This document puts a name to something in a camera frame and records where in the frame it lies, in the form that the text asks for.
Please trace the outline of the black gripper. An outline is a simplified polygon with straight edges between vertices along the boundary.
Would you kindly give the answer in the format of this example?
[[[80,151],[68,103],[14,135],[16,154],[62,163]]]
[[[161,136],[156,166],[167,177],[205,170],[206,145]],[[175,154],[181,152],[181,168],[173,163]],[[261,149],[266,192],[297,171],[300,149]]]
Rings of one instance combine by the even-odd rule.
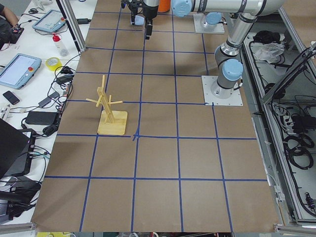
[[[143,15],[146,18],[145,39],[149,40],[153,30],[153,20],[158,14],[158,0],[143,0]]]

